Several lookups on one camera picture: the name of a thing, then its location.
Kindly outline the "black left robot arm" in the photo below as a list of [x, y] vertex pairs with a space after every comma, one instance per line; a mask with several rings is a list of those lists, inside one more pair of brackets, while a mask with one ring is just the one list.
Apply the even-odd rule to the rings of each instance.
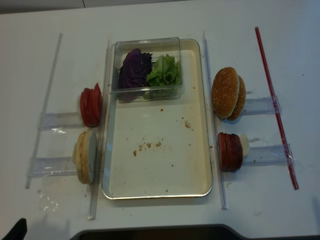
[[27, 220], [21, 218], [2, 240], [24, 240], [27, 232]]

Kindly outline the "black robot base panel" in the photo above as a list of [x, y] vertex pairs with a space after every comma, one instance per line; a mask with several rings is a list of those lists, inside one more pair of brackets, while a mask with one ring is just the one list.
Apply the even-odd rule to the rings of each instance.
[[86, 229], [71, 240], [318, 240], [316, 233], [297, 233], [270, 226], [227, 224], [168, 225]]

